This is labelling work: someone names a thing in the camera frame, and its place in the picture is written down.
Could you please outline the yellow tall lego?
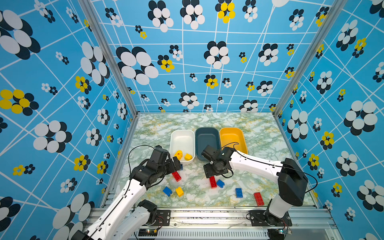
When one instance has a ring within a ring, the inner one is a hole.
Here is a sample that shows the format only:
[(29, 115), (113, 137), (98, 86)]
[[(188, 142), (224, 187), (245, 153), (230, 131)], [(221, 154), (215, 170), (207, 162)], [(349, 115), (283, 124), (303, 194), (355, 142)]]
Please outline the yellow tall lego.
[(185, 161), (191, 161), (193, 159), (193, 156), (192, 155), (190, 155), (190, 154), (185, 154), (185, 156), (184, 156), (184, 160)]

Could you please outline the dark teal plastic bin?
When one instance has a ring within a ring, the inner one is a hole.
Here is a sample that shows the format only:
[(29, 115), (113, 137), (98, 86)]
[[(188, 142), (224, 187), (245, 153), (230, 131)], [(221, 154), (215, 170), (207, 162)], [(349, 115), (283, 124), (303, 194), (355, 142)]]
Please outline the dark teal plastic bin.
[(195, 131), (196, 139), (196, 154), (200, 161), (206, 162), (207, 160), (202, 156), (203, 150), (207, 145), (212, 146), (215, 149), (221, 147), (219, 131), (212, 127), (202, 127)]

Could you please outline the small red lego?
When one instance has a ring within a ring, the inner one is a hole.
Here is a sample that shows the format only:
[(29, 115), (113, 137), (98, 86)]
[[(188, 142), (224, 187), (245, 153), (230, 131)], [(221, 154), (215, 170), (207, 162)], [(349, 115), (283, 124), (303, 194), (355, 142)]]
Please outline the small red lego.
[(254, 198), (255, 198), (255, 201), (256, 201), (258, 207), (265, 205), (263, 197), (262, 197), (260, 192), (254, 193)]

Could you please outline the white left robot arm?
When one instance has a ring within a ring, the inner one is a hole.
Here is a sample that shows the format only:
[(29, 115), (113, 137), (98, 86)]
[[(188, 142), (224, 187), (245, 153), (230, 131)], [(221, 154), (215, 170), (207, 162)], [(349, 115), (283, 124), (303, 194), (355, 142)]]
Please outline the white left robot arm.
[(165, 176), (180, 170), (181, 163), (169, 151), (156, 146), (148, 159), (132, 169), (129, 180), (112, 204), (86, 231), (76, 231), (71, 240), (127, 240), (141, 226), (156, 219), (157, 205), (142, 201), (131, 209), (148, 189), (159, 184)]

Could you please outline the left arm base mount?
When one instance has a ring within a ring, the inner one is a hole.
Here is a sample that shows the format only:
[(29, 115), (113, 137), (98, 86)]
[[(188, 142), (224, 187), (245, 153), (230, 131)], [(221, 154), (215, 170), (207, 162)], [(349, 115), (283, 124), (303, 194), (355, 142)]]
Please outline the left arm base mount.
[(169, 226), (171, 220), (170, 210), (156, 210), (150, 213), (149, 220), (145, 223), (145, 226), (150, 227), (164, 227)]

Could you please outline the yellow plastic bin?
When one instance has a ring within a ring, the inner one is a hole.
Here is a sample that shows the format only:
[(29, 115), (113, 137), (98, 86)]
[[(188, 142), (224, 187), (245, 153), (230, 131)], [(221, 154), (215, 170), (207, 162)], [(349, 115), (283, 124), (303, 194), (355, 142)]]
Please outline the yellow plastic bin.
[(239, 128), (222, 128), (219, 131), (221, 147), (235, 148), (239, 152), (248, 154), (244, 133)]

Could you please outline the white plastic bin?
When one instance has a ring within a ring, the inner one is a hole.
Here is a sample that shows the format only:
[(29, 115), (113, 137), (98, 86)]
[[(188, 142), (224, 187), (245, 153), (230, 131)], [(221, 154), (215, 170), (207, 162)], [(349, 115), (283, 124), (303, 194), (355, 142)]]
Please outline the white plastic bin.
[[(183, 156), (180, 159), (182, 164), (189, 164), (196, 156), (195, 150), (195, 132), (192, 130), (175, 130), (171, 134), (170, 140), (170, 154), (173, 157), (177, 151), (181, 151)], [(192, 156), (191, 160), (185, 160), (185, 155)]]

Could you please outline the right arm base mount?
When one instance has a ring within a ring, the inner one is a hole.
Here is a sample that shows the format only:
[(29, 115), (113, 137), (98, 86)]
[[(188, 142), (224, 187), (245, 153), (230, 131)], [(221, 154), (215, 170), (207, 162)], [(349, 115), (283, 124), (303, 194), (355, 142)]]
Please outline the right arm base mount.
[(266, 214), (265, 210), (251, 210), (247, 219), (253, 227), (291, 227), (292, 220), (288, 212), (282, 218), (277, 218), (272, 214)]

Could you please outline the yellow round lego piece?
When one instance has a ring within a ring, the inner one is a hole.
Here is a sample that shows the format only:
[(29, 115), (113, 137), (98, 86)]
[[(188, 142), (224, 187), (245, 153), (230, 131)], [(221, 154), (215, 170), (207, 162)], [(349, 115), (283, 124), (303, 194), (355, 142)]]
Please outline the yellow round lego piece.
[(183, 158), (183, 152), (181, 150), (176, 151), (174, 155), (179, 161)]

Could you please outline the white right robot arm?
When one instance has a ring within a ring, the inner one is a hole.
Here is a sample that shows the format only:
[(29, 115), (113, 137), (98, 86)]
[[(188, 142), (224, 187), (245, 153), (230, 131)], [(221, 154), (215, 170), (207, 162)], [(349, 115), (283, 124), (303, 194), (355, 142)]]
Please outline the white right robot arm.
[(272, 161), (247, 155), (235, 148), (215, 149), (208, 145), (201, 156), (207, 178), (224, 175), (233, 170), (245, 171), (265, 178), (279, 187), (279, 192), (268, 203), (262, 220), (269, 225), (282, 222), (291, 207), (301, 207), (307, 192), (308, 178), (296, 161)]

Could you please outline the red long lego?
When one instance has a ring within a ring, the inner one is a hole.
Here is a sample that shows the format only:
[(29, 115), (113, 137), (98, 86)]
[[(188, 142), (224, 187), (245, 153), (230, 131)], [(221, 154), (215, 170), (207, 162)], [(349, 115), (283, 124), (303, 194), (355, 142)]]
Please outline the red long lego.
[(217, 182), (216, 182), (215, 177), (214, 176), (210, 177), (209, 181), (210, 181), (211, 188), (215, 189), (217, 187)]
[(173, 172), (172, 175), (173, 175), (174, 179), (176, 180), (176, 182), (180, 182), (182, 180), (182, 177), (180, 176), (180, 174), (177, 171)]

